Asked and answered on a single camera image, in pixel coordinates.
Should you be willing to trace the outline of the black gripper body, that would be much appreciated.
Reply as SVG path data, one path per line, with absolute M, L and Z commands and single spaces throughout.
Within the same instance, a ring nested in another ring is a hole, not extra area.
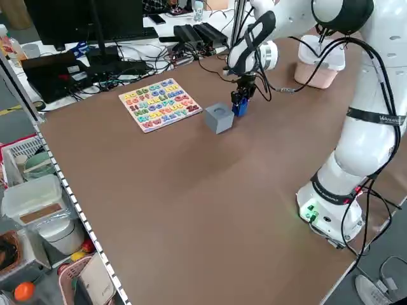
M 239 95 L 254 95 L 256 91 L 256 75 L 247 74 L 236 80 Z

